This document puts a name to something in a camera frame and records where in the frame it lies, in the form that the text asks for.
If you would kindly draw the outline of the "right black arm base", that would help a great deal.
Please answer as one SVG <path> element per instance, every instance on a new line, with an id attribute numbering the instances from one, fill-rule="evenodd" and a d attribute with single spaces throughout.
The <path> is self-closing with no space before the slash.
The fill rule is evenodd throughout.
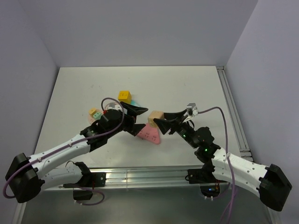
<path id="1" fill-rule="evenodd" d="M 212 201 L 219 198 L 230 188 L 230 183 L 217 180 L 203 168 L 188 169 L 185 180 L 189 184 L 198 184 L 205 200 L 209 199 Z"/>

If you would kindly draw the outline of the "pink triangular power strip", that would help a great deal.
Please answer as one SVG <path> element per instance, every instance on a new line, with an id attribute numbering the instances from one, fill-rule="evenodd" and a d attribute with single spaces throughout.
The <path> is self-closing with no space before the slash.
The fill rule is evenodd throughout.
<path id="1" fill-rule="evenodd" d="M 156 145 L 161 143 L 159 130 L 155 127 L 151 127 L 149 123 L 147 123 L 146 126 L 137 134 L 137 137 Z"/>

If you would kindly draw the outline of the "pink round power strip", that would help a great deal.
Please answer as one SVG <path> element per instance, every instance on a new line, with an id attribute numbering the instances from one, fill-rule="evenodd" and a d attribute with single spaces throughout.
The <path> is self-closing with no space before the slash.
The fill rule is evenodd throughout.
<path id="1" fill-rule="evenodd" d="M 92 124 L 93 122 L 96 121 L 92 116 L 89 115 L 89 113 L 88 113 L 88 115 L 87 115 L 87 118 L 88 118 L 88 122 L 89 122 L 90 124 Z"/>

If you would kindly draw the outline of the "teal triangular power strip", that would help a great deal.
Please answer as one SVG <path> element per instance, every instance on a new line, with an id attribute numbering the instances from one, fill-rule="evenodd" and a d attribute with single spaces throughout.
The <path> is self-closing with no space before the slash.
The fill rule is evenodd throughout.
<path id="1" fill-rule="evenodd" d="M 140 107 L 140 105 L 134 100 L 131 100 L 130 104 L 133 105 L 133 106 Z"/>

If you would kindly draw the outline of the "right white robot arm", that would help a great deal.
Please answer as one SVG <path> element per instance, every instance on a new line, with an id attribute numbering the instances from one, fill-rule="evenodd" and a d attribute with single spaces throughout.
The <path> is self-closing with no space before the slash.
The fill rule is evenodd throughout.
<path id="1" fill-rule="evenodd" d="M 188 170 L 188 182 L 229 182 L 255 194 L 270 209 L 282 211 L 292 189 L 282 169 L 275 164 L 265 166 L 227 152 L 214 143 L 209 127 L 195 130 L 191 126 L 195 113 L 184 110 L 153 119 L 162 134 L 177 133 L 182 137 L 195 149 L 195 156 L 203 163 L 202 168 Z"/>

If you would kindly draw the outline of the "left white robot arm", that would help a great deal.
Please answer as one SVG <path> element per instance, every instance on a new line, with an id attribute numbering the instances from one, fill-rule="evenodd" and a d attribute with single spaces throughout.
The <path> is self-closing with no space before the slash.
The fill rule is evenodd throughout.
<path id="1" fill-rule="evenodd" d="M 136 117 L 148 111 L 147 108 L 125 102 L 119 106 L 120 109 L 104 110 L 99 119 L 59 146 L 31 156 L 24 153 L 15 156 L 5 176 L 3 196 L 24 203 L 42 190 L 58 185 L 83 188 L 91 184 L 93 175 L 83 162 L 64 168 L 60 165 L 104 146 L 119 132 L 136 136 L 146 126 L 137 124 Z"/>

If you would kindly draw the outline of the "light yellow plug adapter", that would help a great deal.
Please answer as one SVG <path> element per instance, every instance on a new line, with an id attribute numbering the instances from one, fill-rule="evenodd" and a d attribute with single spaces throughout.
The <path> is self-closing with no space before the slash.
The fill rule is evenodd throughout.
<path id="1" fill-rule="evenodd" d="M 90 116 L 93 116 L 95 113 L 97 112 L 97 109 L 96 108 L 92 108 L 88 111 L 89 115 Z"/>

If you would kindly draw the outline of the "yellow cube socket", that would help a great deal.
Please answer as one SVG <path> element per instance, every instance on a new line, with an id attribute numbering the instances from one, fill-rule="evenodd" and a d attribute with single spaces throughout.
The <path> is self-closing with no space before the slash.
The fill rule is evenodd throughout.
<path id="1" fill-rule="evenodd" d="M 127 104 L 130 104 L 132 100 L 131 93 L 129 91 L 120 91 L 118 95 L 118 101 L 119 102 L 125 102 Z"/>

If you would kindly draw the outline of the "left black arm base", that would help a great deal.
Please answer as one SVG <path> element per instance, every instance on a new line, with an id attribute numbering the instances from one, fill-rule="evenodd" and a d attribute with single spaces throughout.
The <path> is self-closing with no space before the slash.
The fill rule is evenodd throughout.
<path id="1" fill-rule="evenodd" d="M 97 205 L 102 203 L 105 199 L 105 195 L 98 190 L 98 188 L 105 187 L 106 185 L 106 173 L 105 172 L 93 172 L 90 173 L 79 183 L 75 184 L 72 192 L 73 199 L 76 203 L 80 203 L 85 206 Z M 99 202 L 89 203 L 92 197 L 96 194 L 101 196 Z"/>

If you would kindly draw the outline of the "green plug adapter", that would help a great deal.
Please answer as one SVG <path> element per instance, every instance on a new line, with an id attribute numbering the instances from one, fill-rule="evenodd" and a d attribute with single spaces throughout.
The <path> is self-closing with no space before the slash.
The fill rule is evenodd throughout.
<path id="1" fill-rule="evenodd" d="M 93 118 L 94 118 L 95 120 L 99 120 L 101 117 L 102 117 L 102 113 L 101 113 L 101 112 L 96 112 L 96 113 L 93 115 Z"/>

